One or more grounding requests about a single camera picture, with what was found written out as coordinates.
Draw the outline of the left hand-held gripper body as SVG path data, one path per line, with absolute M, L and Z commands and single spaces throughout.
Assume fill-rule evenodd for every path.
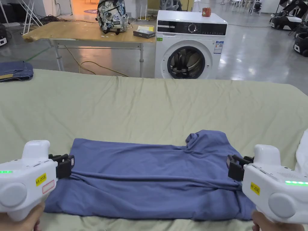
M 50 142 L 32 140 L 25 144 L 21 159 L 0 165 L 0 212 L 22 221 L 56 188 L 56 155 Z

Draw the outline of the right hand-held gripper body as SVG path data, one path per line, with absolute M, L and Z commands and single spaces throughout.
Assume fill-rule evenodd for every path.
M 243 193 L 272 222 L 308 222 L 308 178 L 281 165 L 279 150 L 254 147 L 254 160 L 244 165 Z

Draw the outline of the person's right hand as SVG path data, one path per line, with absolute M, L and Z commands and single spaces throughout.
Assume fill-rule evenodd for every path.
M 253 231 L 304 231 L 302 224 L 274 223 L 257 210 L 253 211 L 252 220 Z

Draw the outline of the person's left hand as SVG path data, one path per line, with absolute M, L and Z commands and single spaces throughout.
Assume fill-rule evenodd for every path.
M 6 213 L 0 214 L 1 231 L 40 231 L 40 217 L 43 214 L 45 203 L 35 206 L 22 221 L 13 221 Z

